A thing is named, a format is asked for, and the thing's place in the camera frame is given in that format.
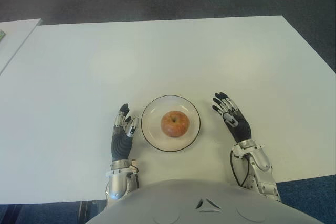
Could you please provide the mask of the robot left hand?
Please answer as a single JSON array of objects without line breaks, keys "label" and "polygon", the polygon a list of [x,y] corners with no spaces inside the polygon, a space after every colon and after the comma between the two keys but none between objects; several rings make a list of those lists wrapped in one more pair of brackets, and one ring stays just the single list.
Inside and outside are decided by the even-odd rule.
[{"label": "robot left hand", "polygon": [[127,160],[132,149],[133,137],[138,128],[139,118],[128,115],[129,105],[125,103],[119,110],[113,125],[111,139],[112,161]]}]

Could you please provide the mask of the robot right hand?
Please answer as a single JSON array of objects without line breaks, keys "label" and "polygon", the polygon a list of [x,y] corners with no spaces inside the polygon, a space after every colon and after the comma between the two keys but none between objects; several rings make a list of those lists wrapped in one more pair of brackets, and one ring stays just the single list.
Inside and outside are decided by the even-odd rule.
[{"label": "robot right hand", "polygon": [[236,103],[225,93],[215,93],[212,105],[231,132],[236,143],[251,139],[251,128]]}]

